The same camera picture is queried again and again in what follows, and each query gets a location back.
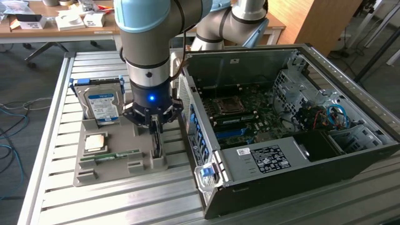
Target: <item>hard drive label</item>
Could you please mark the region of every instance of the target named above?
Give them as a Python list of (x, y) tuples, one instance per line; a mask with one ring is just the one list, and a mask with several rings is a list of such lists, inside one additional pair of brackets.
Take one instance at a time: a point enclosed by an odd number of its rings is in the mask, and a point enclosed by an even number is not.
[(255, 161), (261, 173), (290, 167), (286, 157), (283, 156), (277, 145), (250, 150), (250, 155)]
[(111, 121), (118, 117), (118, 110), (111, 103), (113, 94), (90, 95), (89, 105), (94, 114), (94, 118), (99, 121)]

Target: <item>slotted metal work surface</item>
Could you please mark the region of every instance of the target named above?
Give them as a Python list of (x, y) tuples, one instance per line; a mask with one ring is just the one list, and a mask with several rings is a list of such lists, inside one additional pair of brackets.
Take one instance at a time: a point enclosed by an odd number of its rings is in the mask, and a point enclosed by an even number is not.
[(217, 219), (203, 220), (177, 122), (167, 124), (163, 133), (167, 140), (166, 171), (73, 187), (81, 107), (67, 89), (67, 80), (122, 75), (127, 81), (126, 74), (117, 52), (82, 52), (65, 58), (19, 225), (350, 225), (377, 224), (400, 214), (400, 153), (395, 153), (351, 180)]

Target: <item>floor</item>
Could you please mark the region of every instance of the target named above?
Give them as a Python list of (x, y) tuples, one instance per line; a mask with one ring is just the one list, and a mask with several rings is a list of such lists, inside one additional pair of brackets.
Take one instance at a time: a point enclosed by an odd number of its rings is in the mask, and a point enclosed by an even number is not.
[[(362, 18), (353, 18), (351, 22), (346, 28), (346, 33), (353, 33), (357, 25), (359, 24)], [(365, 29), (363, 34), (366, 34), (371, 24)], [(355, 60), (350, 65), (354, 73), (359, 72), (361, 68), (366, 64), (367, 60), (373, 56), (374, 52), (378, 50), (379, 46), (393, 33), (393, 28), (386, 28), (382, 34), (378, 36), (373, 45), (369, 49), (363, 50), (363, 56), (357, 56), (357, 54), (350, 54), (347, 58), (331, 59), (334, 64), (345, 70), (346, 65), (343, 61), (350, 64), (354, 57)], [(114, 50), (114, 44), (111, 41), (97, 41), (98, 47), (89, 45), (89, 42), (73, 42), (65, 43), (63, 46), (75, 52), (91, 52), (91, 51), (110, 51)], [(41, 44), (31, 44), (33, 48), (38, 48)], [(386, 53), (382, 55), (381, 59), (375, 63), (374, 67), (367, 73), (367, 78), (362, 80), (362, 85), (366, 88), (371, 96), (382, 103), (382, 105), (400, 117), (400, 60), (393, 64), (393, 66), (386, 66), (382, 64), (390, 55), (400, 49), (400, 39), (393, 43), (391, 47), (387, 49)], [(21, 44), (14, 44), (13, 48), (5, 53), (0, 53), (0, 103), (5, 104), (11, 101), (27, 101), (42, 97), (49, 97), (53, 94), (54, 84), (57, 80), (57, 75), (59, 71), (59, 65), (62, 61), (62, 51), (51, 47), (42, 55), (39, 55), (31, 62), (37, 64), (35, 69), (29, 69), (25, 67), (23, 58), (33, 50), (26, 50), (22, 48)], [(33, 107), (41, 107), (46, 105), (49, 101), (42, 101), (33, 105)], [(25, 113), (23, 110), (11, 110), (11, 113)], [(29, 112), (29, 123), (25, 129), (21, 130), (11, 138), (15, 150), (19, 154), (19, 160), (22, 163), (23, 170), (27, 175), (30, 175), (35, 151), (39, 144), (41, 132), (45, 124), (46, 110), (30, 111)], [(10, 117), (0, 112), (0, 128), (7, 129), (9, 126), (18, 120), (17, 117)], [(0, 139), (0, 144), (7, 144), (3, 139)], [(0, 168), (5, 164), (5, 159), (0, 160)], [(15, 161), (11, 163), (9, 169), (0, 174), (0, 195), (7, 194), (9, 191), (19, 183), (19, 168)], [(22, 204), (23, 193), (26, 190), (27, 182), (23, 181), (22, 186), (17, 189), (14, 193), (9, 196), (6, 200), (0, 201), (0, 224), (13, 225), (17, 222), (19, 208)]]

